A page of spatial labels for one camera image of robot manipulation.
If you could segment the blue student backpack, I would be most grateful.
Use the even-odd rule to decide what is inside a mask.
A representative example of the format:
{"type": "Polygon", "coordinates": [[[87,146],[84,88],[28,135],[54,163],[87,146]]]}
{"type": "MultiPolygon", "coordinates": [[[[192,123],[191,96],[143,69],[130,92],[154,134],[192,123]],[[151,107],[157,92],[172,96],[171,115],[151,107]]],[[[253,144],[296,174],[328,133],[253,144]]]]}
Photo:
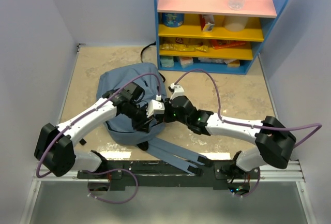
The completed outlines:
{"type": "MultiPolygon", "coordinates": [[[[161,88],[162,102],[165,102],[167,98],[165,77],[152,63],[138,63],[105,72],[100,76],[96,97],[99,99],[105,92],[118,89],[130,82],[145,89],[145,96],[140,101],[141,106],[151,100],[152,96],[156,94],[157,87],[161,88]]],[[[111,138],[117,144],[136,146],[184,172],[198,175],[197,165],[206,167],[212,165],[212,161],[206,156],[158,138],[157,135],[165,127],[163,117],[157,117],[151,122],[149,133],[134,131],[128,127],[128,124],[129,118],[126,116],[118,116],[104,123],[111,138]]]]}

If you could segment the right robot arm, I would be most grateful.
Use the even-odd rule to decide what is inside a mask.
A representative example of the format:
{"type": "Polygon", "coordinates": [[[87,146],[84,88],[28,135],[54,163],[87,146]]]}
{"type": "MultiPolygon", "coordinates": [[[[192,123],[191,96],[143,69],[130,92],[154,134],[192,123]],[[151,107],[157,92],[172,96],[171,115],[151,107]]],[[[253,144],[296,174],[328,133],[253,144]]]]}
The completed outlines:
{"type": "Polygon", "coordinates": [[[250,150],[237,152],[232,161],[221,168],[222,174],[228,177],[241,179],[263,165],[277,169],[288,166],[296,138],[272,116],[262,121],[220,118],[212,111],[198,110],[186,96],[167,98],[164,106],[166,123],[180,122],[198,135],[226,136],[255,145],[250,150]]]}

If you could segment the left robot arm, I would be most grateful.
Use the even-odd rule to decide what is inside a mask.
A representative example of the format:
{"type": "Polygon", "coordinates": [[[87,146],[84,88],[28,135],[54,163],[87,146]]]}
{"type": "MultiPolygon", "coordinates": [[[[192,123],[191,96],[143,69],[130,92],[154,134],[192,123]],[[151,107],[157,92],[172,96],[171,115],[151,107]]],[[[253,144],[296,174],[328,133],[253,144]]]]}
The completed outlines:
{"type": "Polygon", "coordinates": [[[130,82],[121,88],[105,92],[97,102],[76,117],[56,126],[48,123],[40,131],[34,151],[39,166],[45,166],[57,177],[71,170],[89,171],[94,178],[103,178],[107,173],[107,160],[96,151],[76,152],[75,146],[96,127],[117,118],[129,118],[128,127],[134,131],[149,133],[150,123],[164,111],[161,88],[145,105],[140,101],[145,89],[130,82]]]}

